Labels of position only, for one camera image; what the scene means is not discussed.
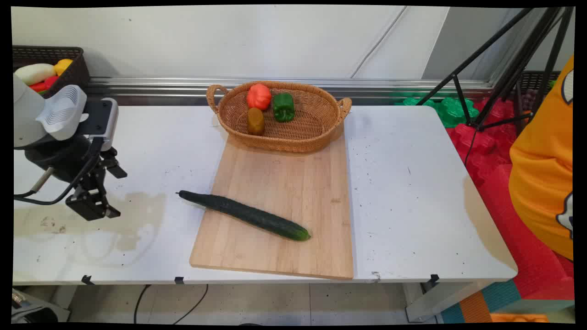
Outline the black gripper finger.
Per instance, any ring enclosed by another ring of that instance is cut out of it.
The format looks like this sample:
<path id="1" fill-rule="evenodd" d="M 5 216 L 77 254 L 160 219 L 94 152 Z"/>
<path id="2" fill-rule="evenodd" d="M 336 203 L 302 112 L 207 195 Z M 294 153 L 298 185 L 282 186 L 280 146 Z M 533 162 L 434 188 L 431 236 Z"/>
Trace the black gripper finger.
<path id="1" fill-rule="evenodd" d="M 120 211 L 107 200 L 104 181 L 104 170 L 93 170 L 84 175 L 75 186 L 74 193 L 67 197 L 67 207 L 87 221 L 119 217 Z"/>
<path id="2" fill-rule="evenodd" d="M 99 166 L 109 171 L 115 178 L 126 178 L 127 173 L 120 167 L 119 161 L 116 159 L 117 154 L 118 152 L 115 148 L 100 152 Z"/>

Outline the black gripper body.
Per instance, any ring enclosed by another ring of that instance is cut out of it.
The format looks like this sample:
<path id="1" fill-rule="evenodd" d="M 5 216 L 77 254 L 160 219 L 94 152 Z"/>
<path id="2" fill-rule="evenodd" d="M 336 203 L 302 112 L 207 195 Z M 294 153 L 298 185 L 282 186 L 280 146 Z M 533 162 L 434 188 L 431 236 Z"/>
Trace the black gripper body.
<path id="1" fill-rule="evenodd" d="M 100 159 L 101 148 L 105 138 L 95 137 L 92 140 L 80 135 L 68 140 L 54 141 L 35 148 L 25 150 L 25 157 L 39 168 L 53 168 L 53 176 L 58 180 L 71 184 L 82 172 L 82 177 L 73 185 L 84 189 L 103 187 L 104 179 L 92 175 Z"/>

